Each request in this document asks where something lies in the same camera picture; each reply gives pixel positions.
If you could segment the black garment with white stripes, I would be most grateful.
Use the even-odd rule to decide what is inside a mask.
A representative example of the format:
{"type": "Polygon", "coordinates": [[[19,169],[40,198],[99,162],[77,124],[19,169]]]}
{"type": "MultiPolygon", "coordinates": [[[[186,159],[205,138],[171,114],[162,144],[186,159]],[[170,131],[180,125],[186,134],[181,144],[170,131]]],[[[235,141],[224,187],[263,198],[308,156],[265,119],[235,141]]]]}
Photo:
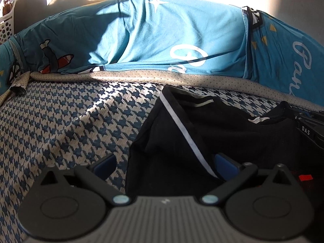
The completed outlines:
{"type": "Polygon", "coordinates": [[[131,144],[126,193],[200,200],[225,183],[214,163],[217,154],[268,171],[286,165],[314,210],[300,235],[323,242],[323,146],[297,129],[285,101],[253,117],[218,97],[164,87],[131,144]]]}

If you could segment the blue airplane print pillow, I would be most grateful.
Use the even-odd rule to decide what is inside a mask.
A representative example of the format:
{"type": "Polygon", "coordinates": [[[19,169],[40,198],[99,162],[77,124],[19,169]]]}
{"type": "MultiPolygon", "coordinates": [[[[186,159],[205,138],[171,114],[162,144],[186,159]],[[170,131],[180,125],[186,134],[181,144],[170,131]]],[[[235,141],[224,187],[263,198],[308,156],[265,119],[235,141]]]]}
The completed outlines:
{"type": "Polygon", "coordinates": [[[1,45],[1,92],[25,72],[163,70],[246,78],[247,18],[200,0],[108,0],[49,16],[1,45]]]}
{"type": "Polygon", "coordinates": [[[323,105],[323,46],[306,33],[243,7],[247,47],[244,78],[323,105]]]}

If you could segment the houndstooth blue beige mattress cover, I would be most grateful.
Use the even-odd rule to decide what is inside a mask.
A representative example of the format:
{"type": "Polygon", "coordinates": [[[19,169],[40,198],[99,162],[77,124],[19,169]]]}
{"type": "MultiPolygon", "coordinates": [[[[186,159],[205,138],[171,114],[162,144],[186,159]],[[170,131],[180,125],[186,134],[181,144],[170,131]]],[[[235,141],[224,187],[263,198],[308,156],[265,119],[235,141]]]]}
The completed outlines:
{"type": "MultiPolygon", "coordinates": [[[[69,170],[115,155],[107,183],[126,193],[130,147],[164,87],[158,82],[29,81],[25,76],[1,102],[1,242],[312,242],[303,235],[259,240],[237,230],[220,206],[195,196],[129,197],[90,233],[72,240],[40,240],[26,234],[18,210],[48,166],[69,170]]],[[[175,87],[260,117],[285,101],[291,109],[323,112],[323,107],[274,94],[203,84],[175,87]]]]}

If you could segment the white perforated laundry basket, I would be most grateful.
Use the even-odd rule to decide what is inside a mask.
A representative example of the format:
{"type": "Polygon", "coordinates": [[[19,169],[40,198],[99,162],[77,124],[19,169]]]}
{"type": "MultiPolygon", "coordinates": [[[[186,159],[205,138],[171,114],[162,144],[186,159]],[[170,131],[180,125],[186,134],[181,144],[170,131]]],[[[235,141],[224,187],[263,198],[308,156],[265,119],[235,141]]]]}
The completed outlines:
{"type": "Polygon", "coordinates": [[[1,17],[0,22],[0,45],[8,41],[14,34],[14,10],[15,10],[16,0],[12,3],[11,11],[5,16],[1,17]]]}

